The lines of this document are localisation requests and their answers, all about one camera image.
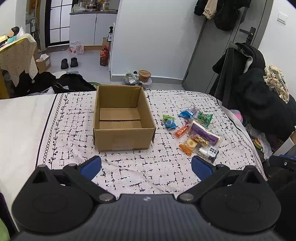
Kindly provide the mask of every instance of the table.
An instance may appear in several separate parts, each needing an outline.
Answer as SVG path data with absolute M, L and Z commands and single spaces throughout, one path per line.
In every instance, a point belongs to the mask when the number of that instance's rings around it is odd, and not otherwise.
M 191 158 L 165 129 L 162 115 L 176 117 L 194 103 L 213 113 L 209 126 L 222 137 L 214 162 L 230 169 L 254 165 L 264 175 L 262 164 L 242 124 L 212 96 L 190 91 L 145 91 L 156 124 L 155 141 L 148 150 L 98 152 L 93 145 L 93 113 L 96 92 L 28 96 L 0 101 L 0 191 L 9 207 L 36 165 L 61 169 L 99 155 L 102 170 L 93 182 L 115 196 L 121 193 L 175 196 L 200 180 L 191 170 Z

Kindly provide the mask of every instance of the shoe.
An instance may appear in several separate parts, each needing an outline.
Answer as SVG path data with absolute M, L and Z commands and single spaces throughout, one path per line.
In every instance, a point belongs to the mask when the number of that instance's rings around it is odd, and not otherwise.
M 69 68 L 69 65 L 68 65 L 68 60 L 65 58 L 61 62 L 61 69 L 67 69 L 67 68 Z
M 70 67 L 73 68 L 73 67 L 77 67 L 77 66 L 78 66 L 77 58 L 76 57 L 71 58 Z

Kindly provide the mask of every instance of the tablecloth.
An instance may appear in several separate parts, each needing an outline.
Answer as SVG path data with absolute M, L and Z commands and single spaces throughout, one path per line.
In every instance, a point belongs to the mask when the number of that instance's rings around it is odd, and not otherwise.
M 167 130 L 162 115 L 176 117 L 181 127 L 185 119 L 178 114 L 195 104 L 204 113 L 213 113 L 211 130 L 222 136 L 219 154 L 214 162 L 230 169 L 254 165 L 265 177 L 261 161 L 244 127 L 232 120 L 212 96 L 190 91 L 145 91 L 156 124 L 154 143 L 147 150 L 98 152 L 93 145 L 93 115 L 96 92 L 63 93 L 55 96 L 48 115 L 36 165 L 61 169 L 69 163 L 80 164 L 94 155 L 102 158 L 102 170 L 93 182 L 119 197 L 121 193 L 161 194 L 175 196 L 200 180 L 191 170 L 191 158 L 179 144 L 187 136 L 176 139 L 175 130 Z

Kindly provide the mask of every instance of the green object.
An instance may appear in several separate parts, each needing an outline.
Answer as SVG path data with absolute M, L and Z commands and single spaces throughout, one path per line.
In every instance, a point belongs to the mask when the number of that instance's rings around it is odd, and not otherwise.
M 209 127 L 213 118 L 213 114 L 205 115 L 201 111 L 198 112 L 197 120 L 203 124 L 205 127 Z
M 3 223 L 3 221 L 0 219 L 0 241 L 8 241 L 10 240 L 9 233 L 7 230 L 7 227 Z
M 175 118 L 170 116 L 170 115 L 163 115 L 163 120 L 167 121 L 167 120 L 174 120 Z

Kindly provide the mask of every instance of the bottle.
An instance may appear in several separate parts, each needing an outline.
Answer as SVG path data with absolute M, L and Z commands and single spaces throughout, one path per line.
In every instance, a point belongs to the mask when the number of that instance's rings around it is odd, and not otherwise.
M 110 27 L 110 32 L 108 34 L 107 42 L 112 42 L 112 35 L 113 35 L 113 26 Z

